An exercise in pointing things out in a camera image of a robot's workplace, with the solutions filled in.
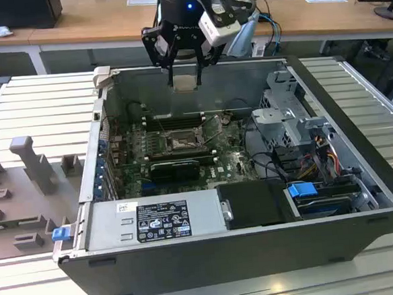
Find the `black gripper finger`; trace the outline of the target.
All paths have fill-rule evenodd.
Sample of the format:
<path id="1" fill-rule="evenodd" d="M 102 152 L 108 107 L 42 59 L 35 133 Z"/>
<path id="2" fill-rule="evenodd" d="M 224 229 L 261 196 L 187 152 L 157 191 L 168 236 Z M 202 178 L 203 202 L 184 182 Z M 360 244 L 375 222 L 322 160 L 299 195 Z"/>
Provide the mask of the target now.
<path id="1" fill-rule="evenodd" d="M 222 54 L 222 46 L 211 47 L 206 55 L 203 54 L 202 47 L 196 46 L 194 49 L 196 56 L 196 85 L 201 85 L 202 71 L 209 65 L 216 65 Z"/>
<path id="2" fill-rule="evenodd" d="M 172 24 L 160 24 L 141 30 L 141 40 L 154 67 L 168 71 L 168 85 L 173 86 L 173 63 L 178 53 Z"/>

